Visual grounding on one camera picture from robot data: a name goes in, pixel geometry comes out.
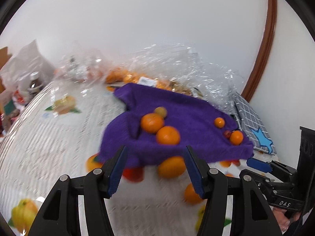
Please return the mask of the person's right hand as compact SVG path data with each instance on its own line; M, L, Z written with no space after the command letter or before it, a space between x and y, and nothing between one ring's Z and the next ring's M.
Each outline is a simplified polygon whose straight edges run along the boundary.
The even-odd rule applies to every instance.
M275 219L277 220L277 223L282 233L286 232L290 224L296 222L301 215L300 212L297 212L291 218L287 218L285 215L287 211L285 209L280 209L277 207L273 207L272 212L273 215L275 216Z

